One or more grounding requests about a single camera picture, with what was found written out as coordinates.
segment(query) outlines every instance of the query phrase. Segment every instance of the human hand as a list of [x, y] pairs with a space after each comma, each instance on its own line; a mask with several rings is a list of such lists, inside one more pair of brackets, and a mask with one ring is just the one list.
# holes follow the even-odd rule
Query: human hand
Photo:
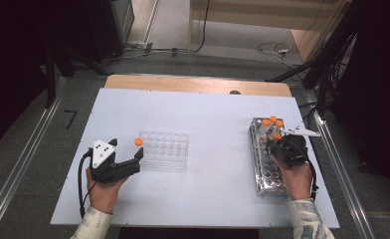
[[91, 207], [98, 211], [112, 214], [114, 205], [118, 198], [120, 187], [127, 181], [124, 178], [120, 181], [111, 184], [97, 183], [93, 189], [91, 187], [96, 183], [92, 180], [90, 168], [87, 168], [87, 190], [89, 192]]
[[295, 167], [289, 167], [279, 159], [275, 159], [276, 165], [283, 173], [285, 186], [293, 201], [310, 198], [310, 186], [312, 184], [312, 172], [309, 164], [304, 162]]

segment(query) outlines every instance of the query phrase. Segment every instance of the person's arm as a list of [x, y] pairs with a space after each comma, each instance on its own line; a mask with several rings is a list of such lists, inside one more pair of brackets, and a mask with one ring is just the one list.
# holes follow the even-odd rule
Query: person's arm
[[118, 192], [126, 180], [127, 178], [113, 184], [97, 183], [90, 190], [95, 182], [92, 180], [90, 169], [87, 168], [87, 188], [90, 190], [91, 206], [87, 209], [86, 215], [71, 239], [101, 239], [105, 237], [118, 198]]
[[294, 238], [334, 238], [331, 231], [322, 223], [313, 200], [310, 198], [312, 173], [309, 165], [303, 163], [296, 167], [288, 167], [285, 163], [275, 160], [282, 170], [285, 186], [292, 201], [288, 202], [292, 215]]

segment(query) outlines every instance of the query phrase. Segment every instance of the white sleeve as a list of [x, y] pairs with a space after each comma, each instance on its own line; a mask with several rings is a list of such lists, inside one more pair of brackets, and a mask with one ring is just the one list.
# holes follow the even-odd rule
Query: white sleeve
[[288, 202], [292, 215], [293, 237], [311, 239], [332, 239], [331, 231], [322, 223], [311, 198]]
[[71, 239], [104, 238], [112, 217], [110, 214], [103, 213], [89, 206], [86, 215]]

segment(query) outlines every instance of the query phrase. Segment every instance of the test tube rack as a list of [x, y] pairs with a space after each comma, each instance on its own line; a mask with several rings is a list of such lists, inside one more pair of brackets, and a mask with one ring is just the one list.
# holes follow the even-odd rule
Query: test tube rack
[[261, 123], [265, 119], [268, 120], [268, 118], [253, 118], [248, 130], [254, 160], [257, 195], [288, 194], [282, 171], [275, 164], [274, 156], [270, 153], [267, 141], [259, 136]]

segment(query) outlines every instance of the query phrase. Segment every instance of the metal rail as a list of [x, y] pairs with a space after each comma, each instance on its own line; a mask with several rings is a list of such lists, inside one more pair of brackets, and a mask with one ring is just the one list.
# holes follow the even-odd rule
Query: metal rail
[[[306, 91], [306, 97], [310, 103], [316, 102], [313, 90]], [[322, 141], [328, 153], [335, 175], [337, 176], [338, 183], [340, 184], [341, 190], [344, 194], [344, 198], [346, 199], [347, 206], [349, 207], [352, 218], [356, 224], [360, 238], [376, 238], [366, 212], [362, 207], [362, 203], [360, 202], [353, 183], [344, 168], [343, 161], [341, 160], [337, 148], [332, 140], [327, 123], [321, 120], [318, 112], [314, 112], [313, 116], [318, 130], [321, 133]]]
[[21, 183], [21, 180], [25, 172], [27, 171], [31, 160], [33, 159], [33, 156], [40, 144], [41, 139], [46, 132], [47, 127], [52, 121], [53, 115], [55, 114], [56, 109], [58, 108], [59, 103], [64, 94], [66, 85], [66, 79], [60, 78], [56, 89], [58, 96], [55, 98], [52, 105], [48, 109], [44, 110], [15, 166], [10, 172], [8, 179], [6, 180], [3, 187], [0, 189], [0, 221], [4, 213], [6, 212], [6, 209], [8, 208], [10, 202], [12, 201], [15, 191], [18, 189], [18, 186]]

